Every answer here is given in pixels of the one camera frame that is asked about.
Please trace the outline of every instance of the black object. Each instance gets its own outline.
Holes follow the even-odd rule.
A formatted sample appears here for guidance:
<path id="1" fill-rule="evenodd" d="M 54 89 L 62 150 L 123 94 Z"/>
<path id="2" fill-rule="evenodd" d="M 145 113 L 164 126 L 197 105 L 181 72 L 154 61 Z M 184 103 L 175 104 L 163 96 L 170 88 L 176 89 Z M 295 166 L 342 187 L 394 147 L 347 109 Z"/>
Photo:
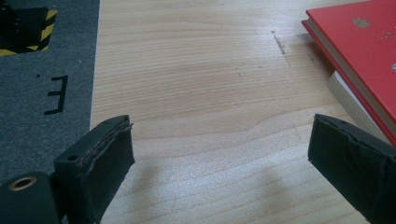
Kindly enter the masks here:
<path id="1" fill-rule="evenodd" d="M 39 45 L 48 12 L 45 7 L 13 10 L 0 0 L 0 49 Z"/>
<path id="2" fill-rule="evenodd" d="M 55 159 L 55 172 L 0 187 L 0 223 L 99 223 L 134 164 L 128 116 L 105 120 Z"/>
<path id="3" fill-rule="evenodd" d="M 396 148 L 343 120 L 315 115 L 308 159 L 371 223 L 396 223 Z"/>

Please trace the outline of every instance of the book cover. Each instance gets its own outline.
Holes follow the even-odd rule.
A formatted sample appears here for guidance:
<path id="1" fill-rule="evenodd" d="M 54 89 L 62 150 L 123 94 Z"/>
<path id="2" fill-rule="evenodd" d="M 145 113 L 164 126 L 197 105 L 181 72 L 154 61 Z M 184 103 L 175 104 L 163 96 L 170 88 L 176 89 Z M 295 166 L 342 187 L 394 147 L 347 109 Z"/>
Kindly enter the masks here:
<path id="1" fill-rule="evenodd" d="M 396 1 L 309 9 L 303 24 L 396 145 Z"/>

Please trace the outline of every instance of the book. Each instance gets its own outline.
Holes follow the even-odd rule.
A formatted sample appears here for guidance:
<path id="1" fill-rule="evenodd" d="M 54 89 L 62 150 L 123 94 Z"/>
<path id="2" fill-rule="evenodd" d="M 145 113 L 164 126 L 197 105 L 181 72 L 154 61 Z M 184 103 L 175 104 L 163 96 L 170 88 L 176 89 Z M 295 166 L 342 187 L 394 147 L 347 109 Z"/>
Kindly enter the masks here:
<path id="1" fill-rule="evenodd" d="M 396 146 L 396 1 L 308 9 L 303 25 Z"/>
<path id="2" fill-rule="evenodd" d="M 370 117 L 369 113 L 367 113 L 361 102 L 359 102 L 358 98 L 356 98 L 355 94 L 353 94 L 352 90 L 340 77 L 337 71 L 335 71 L 330 77 L 328 81 L 328 87 L 335 98 L 337 98 L 346 112 L 348 112 L 348 114 L 355 120 L 360 128 L 390 144 L 388 138 L 378 128 L 374 120 Z"/>

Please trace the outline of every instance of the gray carpet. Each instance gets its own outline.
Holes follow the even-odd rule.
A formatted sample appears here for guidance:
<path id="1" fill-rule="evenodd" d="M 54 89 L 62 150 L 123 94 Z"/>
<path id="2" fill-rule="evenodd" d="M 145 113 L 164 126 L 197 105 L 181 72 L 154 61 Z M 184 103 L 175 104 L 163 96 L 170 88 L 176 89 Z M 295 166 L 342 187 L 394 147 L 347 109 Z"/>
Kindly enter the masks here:
<path id="1" fill-rule="evenodd" d="M 7 0 L 13 9 L 58 10 L 49 50 L 0 57 L 0 183 L 53 160 L 90 128 L 99 0 Z M 58 108 L 67 76 L 62 112 Z"/>

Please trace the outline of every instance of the wood grain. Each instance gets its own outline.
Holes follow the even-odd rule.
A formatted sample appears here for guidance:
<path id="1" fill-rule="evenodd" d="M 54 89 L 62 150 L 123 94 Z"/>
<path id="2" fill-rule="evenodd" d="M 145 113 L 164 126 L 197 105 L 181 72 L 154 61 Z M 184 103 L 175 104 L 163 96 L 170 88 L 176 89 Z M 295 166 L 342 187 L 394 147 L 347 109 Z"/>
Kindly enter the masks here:
<path id="1" fill-rule="evenodd" d="M 129 114 L 136 158 L 103 223 L 364 223 L 306 156 L 353 121 L 301 20 L 346 2 L 102 1 L 92 127 Z"/>

